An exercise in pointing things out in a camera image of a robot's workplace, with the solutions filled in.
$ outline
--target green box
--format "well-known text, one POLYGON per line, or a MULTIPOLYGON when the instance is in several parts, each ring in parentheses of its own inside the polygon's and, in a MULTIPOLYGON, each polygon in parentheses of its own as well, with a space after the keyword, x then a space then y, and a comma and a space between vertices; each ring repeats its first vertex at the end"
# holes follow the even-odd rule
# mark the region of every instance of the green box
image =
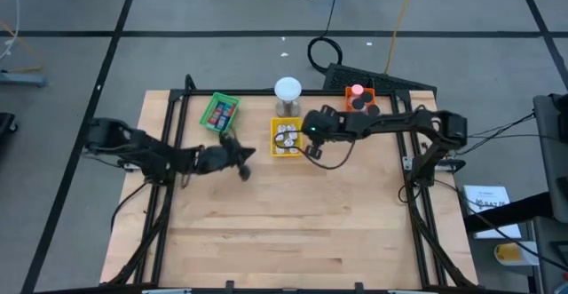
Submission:
POLYGON ((199 121, 199 124, 201 124, 202 126, 204 126, 208 130, 221 131, 215 125, 209 123, 208 120, 211 117, 211 115, 213 114, 213 112, 215 111, 215 108, 217 107, 217 104, 219 102, 233 104, 234 105, 233 113, 229 117, 229 121, 227 122, 227 125, 225 126, 225 129, 223 130, 223 131, 227 131, 231 127, 231 124, 233 123, 233 120, 234 120, 235 116, 237 115, 237 109, 239 108, 239 102, 240 101, 241 101, 240 99, 237 99, 235 97, 224 95, 223 93, 219 93, 219 92, 214 92, 213 96, 211 97, 211 101, 209 102, 209 104, 207 105, 207 108, 205 109, 205 113, 203 113, 203 115, 201 116, 201 120, 199 121))

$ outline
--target yellow box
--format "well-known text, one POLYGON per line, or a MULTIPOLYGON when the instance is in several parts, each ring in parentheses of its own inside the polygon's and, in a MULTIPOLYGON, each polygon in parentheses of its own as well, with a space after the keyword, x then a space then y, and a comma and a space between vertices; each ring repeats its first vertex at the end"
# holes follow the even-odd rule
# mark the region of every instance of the yellow box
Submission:
MULTIPOLYGON (((273 117, 270 120, 270 154, 276 157, 292 157, 300 156, 302 153, 290 153, 288 149, 284 150, 284 154, 276 153, 276 145, 274 144, 274 137, 278 134, 278 125, 294 125, 297 131, 302 129, 302 118, 301 117, 273 117)), ((298 138, 294 142, 294 147, 302 148, 302 133, 298 132, 298 138)))

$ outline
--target gray floor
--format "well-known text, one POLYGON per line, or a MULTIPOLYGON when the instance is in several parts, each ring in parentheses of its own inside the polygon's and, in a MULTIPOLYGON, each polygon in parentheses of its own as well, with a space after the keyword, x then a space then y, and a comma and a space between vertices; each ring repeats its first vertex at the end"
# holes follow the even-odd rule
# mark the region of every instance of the gray floor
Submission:
MULTIPOLYGON (((550 30, 567 30, 568 0, 536 0, 550 30)), ((26 30, 113 30, 123 0, 22 0, 26 30)), ((393 29, 403 0, 337 0, 331 29, 393 29)), ((0 20, 13 24, 14 0, 0 0, 0 20)), ((134 0, 127 30, 209 31, 323 29, 330 0, 134 0)), ((525 0, 412 0, 404 30, 536 31, 525 0)), ((135 125, 146 90, 181 87, 190 73, 199 88, 267 88, 284 75, 319 89, 323 77, 305 56, 309 37, 122 38, 97 116, 135 125)), ((381 72, 389 38, 337 37, 344 64, 381 72)), ((20 290, 59 186, 109 38, 41 38, 28 42, 46 58, 44 89, 0 88, 0 111, 20 119, 0 163, 0 283, 20 290)), ((568 40, 556 39, 568 56, 568 40)), ((335 57, 322 46, 316 60, 335 57)), ((2 61, 10 69, 33 64, 21 46, 2 61)), ((438 105, 468 117, 471 131, 531 112, 537 94, 565 92, 540 38, 399 38, 390 73, 438 87, 438 105)), ((535 132, 534 123, 512 133, 535 132)), ((460 184, 504 185, 512 200, 545 189, 538 141, 502 139, 464 158, 460 184)), ((81 160, 38 290, 98 283, 111 213, 123 174, 81 160)), ((488 288, 527 290, 526 278, 491 257, 494 242, 471 241, 479 281, 488 288)))

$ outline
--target green container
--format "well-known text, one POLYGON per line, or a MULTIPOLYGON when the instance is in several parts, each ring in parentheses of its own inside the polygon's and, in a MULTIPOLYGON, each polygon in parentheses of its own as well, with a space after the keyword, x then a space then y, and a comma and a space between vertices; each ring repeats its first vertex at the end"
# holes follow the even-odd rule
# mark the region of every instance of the green container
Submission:
POLYGON ((233 123, 234 117, 237 114, 237 108, 239 107, 239 102, 241 100, 237 99, 235 97, 232 96, 228 96, 228 95, 224 95, 222 93, 219 92, 215 92, 213 93, 213 96, 211 97, 211 101, 209 102, 209 104, 207 105, 207 109, 205 109, 205 113, 203 113, 203 115, 201 116, 201 120, 199 121, 199 124, 201 124, 202 126, 204 126, 206 129, 212 130, 212 131, 227 131, 230 127, 231 127, 231 123, 233 123), (225 104, 226 105, 231 105, 233 107, 233 111, 231 113, 231 116, 226 116, 226 114, 223 113, 223 111, 221 111, 221 113, 219 114, 219 110, 218 107, 219 102, 225 104), (219 122, 221 122, 222 120, 220 120, 220 118, 224 117, 224 123, 223 126, 219 126, 219 122), (210 121, 214 121, 217 120, 217 125, 215 123, 211 123, 210 121))

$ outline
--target black metal frame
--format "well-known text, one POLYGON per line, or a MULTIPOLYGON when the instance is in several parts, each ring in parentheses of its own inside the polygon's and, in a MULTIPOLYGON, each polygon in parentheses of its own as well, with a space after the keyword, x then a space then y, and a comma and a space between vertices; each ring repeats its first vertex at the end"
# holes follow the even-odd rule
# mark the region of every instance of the black metal frame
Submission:
MULTIPOLYGON (((186 78, 185 80, 185 88, 183 90, 171 90, 170 96, 168 98, 168 107, 166 109, 166 115, 164 120, 164 125, 162 128, 162 141, 168 141, 171 132, 171 125, 172 120, 174 118, 174 110, 176 104, 181 100, 181 108, 179 111, 178 116, 178 127, 176 129, 176 137, 174 146, 181 147, 181 139, 183 138, 184 134, 184 126, 180 126, 180 124, 185 124, 185 117, 187 113, 187 109, 189 106, 189 99, 190 96, 203 96, 203 95, 212 95, 213 92, 220 91, 227 95, 235 95, 235 96, 273 96, 273 89, 266 89, 266 90, 197 90, 191 82, 191 79, 186 78)), ((343 90, 306 90, 302 93, 304 96, 343 96, 343 90)), ((401 99, 404 102, 405 110, 411 110, 411 102, 410 102, 410 95, 408 91, 378 91, 376 96, 380 97, 387 97, 390 99, 392 113, 397 114, 399 113, 398 108, 398 100, 401 99)), ((404 135, 402 133, 397 133, 397 142, 398 142, 398 151, 400 153, 400 161, 402 166, 402 157, 406 156, 406 142, 404 135)), ((419 155, 421 152, 420 145, 418 143, 418 138, 415 132, 410 133, 411 135, 411 145, 414 151, 414 155, 419 155)), ((403 178, 405 181, 406 186, 406 197, 408 199, 413 198, 414 189, 409 181, 409 177, 406 175, 406 171, 403 170, 403 178)), ((166 187, 166 196, 164 197, 164 204, 162 206, 163 209, 166 209, 166 220, 165 223, 162 224, 160 233, 157 236, 157 245, 156 245, 156 254, 154 257, 154 264, 152 268, 152 276, 151 276, 151 283, 158 284, 160 281, 160 274, 162 270, 162 261, 163 261, 163 254, 165 251, 165 242, 166 236, 168 231, 168 218, 170 215, 171 210, 171 202, 172 196, 174 192, 174 183, 168 184, 166 187)), ((150 194, 150 199, 148 201, 148 207, 146 211, 146 221, 143 229, 142 237, 147 237, 151 227, 153 226, 154 216, 156 213, 157 207, 157 199, 160 194, 160 187, 153 186, 152 191, 150 194)), ((436 225, 435 219, 431 207, 430 201, 430 194, 428 193, 428 189, 424 189, 422 191, 422 203, 424 208, 424 217, 426 219, 428 229, 436 237, 436 225)), ((409 213, 411 213, 411 207, 415 206, 415 204, 408 204, 409 213)), ((422 235, 420 234, 419 230, 412 225, 412 233, 414 238, 414 249, 416 252, 417 258, 417 265, 418 265, 418 272, 421 281, 421 286, 425 289, 430 284, 430 278, 428 276, 428 268, 426 265, 426 257, 424 253, 423 243, 422 243, 422 235)), ((446 286, 446 273, 444 268, 439 262, 439 259, 436 258, 434 255, 434 263, 436 265, 436 273, 437 273, 437 280, 439 286, 446 286)), ((138 263, 138 267, 135 271, 134 275, 134 283, 142 283, 144 279, 144 272, 146 266, 146 255, 142 258, 142 260, 138 263)))

